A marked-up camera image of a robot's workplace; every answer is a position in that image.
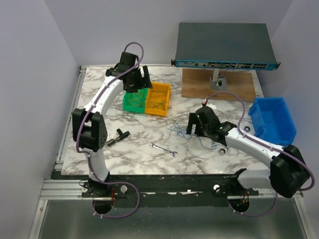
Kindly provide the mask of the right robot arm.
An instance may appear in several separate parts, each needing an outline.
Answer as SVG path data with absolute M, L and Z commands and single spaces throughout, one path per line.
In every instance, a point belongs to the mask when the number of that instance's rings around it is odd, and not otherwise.
M 208 106 L 190 113 L 186 133 L 207 137 L 226 147 L 238 149 L 266 166 L 263 170 L 240 169 L 229 183 L 230 191 L 241 195 L 247 189 L 272 189 L 291 198 L 311 178 L 310 170 L 293 145 L 286 147 L 269 143 L 242 131 L 231 122 L 220 122 Z

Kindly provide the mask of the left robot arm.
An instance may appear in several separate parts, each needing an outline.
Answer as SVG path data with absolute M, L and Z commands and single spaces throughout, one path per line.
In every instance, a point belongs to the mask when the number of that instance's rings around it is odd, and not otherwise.
M 72 112 L 76 150 L 85 154 L 89 178 L 96 181 L 93 190 L 100 197 L 107 196 L 111 189 L 110 183 L 106 181 L 109 170 L 103 151 L 108 136 L 104 116 L 120 92 L 136 93 L 153 87 L 148 67 L 139 67 L 142 59 L 143 56 L 123 51 L 119 63 L 106 71 L 105 80 L 93 99 L 84 108 L 76 108 Z

